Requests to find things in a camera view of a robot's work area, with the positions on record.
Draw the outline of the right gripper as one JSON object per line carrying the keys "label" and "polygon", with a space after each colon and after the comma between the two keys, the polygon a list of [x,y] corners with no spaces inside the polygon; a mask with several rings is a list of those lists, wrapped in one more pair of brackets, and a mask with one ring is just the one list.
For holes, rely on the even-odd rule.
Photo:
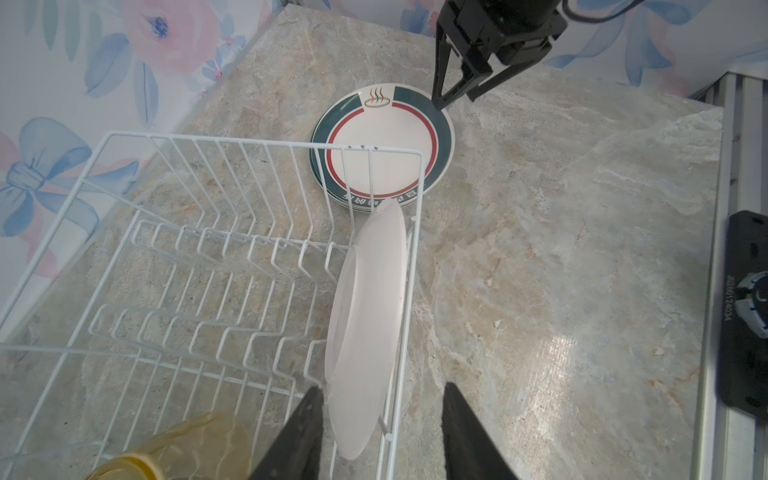
{"label": "right gripper", "polygon": [[[567,21],[555,1],[447,1],[436,24],[435,71],[431,101],[443,110],[463,96],[476,100],[533,67],[564,33]],[[461,79],[445,89],[452,53],[461,61]],[[496,56],[508,66],[493,73],[486,61]]]}

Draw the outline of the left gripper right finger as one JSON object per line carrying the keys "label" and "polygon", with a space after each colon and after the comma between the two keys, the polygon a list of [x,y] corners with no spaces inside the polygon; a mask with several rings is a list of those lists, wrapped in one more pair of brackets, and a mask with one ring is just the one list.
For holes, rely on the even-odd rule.
{"label": "left gripper right finger", "polygon": [[447,479],[518,480],[453,382],[445,385],[442,434]]}

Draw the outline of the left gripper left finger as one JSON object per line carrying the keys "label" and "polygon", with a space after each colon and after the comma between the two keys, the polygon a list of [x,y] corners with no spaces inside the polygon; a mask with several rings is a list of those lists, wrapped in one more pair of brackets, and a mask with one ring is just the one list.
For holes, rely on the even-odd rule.
{"label": "left gripper left finger", "polygon": [[322,390],[311,387],[249,476],[250,480],[319,478],[323,404]]}

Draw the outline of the green red rim plate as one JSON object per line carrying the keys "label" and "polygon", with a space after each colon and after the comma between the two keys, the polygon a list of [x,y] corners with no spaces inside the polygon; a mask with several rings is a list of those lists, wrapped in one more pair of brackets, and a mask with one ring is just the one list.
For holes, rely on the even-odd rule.
{"label": "green red rim plate", "polygon": [[311,142],[311,171],[330,199],[369,211],[388,198],[407,205],[434,187],[453,158],[455,129],[424,92],[383,83],[334,103]]}

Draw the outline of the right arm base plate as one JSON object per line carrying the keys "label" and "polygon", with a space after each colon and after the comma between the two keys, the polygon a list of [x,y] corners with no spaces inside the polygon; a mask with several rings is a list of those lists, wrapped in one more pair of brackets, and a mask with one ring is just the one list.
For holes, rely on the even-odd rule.
{"label": "right arm base plate", "polygon": [[730,216],[726,235],[717,393],[724,404],[767,419],[767,217]]}

